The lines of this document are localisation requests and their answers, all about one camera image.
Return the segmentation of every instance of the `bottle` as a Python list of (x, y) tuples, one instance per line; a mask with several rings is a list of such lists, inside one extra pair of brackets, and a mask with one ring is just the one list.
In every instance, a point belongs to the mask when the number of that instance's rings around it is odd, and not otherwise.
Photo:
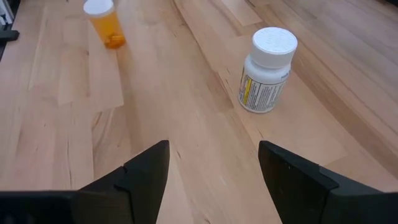
[(276, 101), (289, 76), (297, 38), (279, 27), (257, 31), (244, 62), (239, 102), (248, 111), (266, 113)]
[(83, 9), (105, 47), (116, 49), (126, 43), (112, 0), (87, 0)]

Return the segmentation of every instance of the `wooden table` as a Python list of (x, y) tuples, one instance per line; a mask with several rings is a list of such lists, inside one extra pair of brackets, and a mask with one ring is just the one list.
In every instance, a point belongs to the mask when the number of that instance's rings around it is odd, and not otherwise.
[[(374, 0), (118, 0), (106, 50), (81, 0), (21, 3), (0, 63), (0, 189), (79, 189), (161, 139), (158, 223), (280, 223), (261, 139), (398, 190), (398, 10)], [(299, 39), (276, 108), (238, 103), (251, 35)]]

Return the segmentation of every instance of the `white bottle cap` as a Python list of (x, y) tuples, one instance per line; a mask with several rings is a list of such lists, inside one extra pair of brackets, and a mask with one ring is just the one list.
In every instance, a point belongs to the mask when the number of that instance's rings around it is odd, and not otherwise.
[(297, 38), (288, 30), (267, 27), (253, 35), (251, 58), (266, 68), (282, 68), (291, 63)]
[(112, 0), (87, 0), (83, 9), (91, 17), (103, 17), (114, 11), (114, 5)]

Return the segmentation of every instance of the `orange pill bottle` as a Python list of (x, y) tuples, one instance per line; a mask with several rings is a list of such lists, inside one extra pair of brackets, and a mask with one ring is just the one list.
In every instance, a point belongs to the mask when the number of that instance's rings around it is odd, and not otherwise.
[(116, 49), (126, 43), (112, 0), (87, 0), (83, 9), (105, 47)]

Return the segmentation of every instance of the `white pill bottle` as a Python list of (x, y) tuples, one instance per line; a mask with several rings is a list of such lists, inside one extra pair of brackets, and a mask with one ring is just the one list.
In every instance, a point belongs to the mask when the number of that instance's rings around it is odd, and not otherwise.
[(275, 107), (289, 76), (297, 38), (289, 31), (267, 27), (252, 38), (244, 62), (239, 102), (248, 111), (266, 113)]

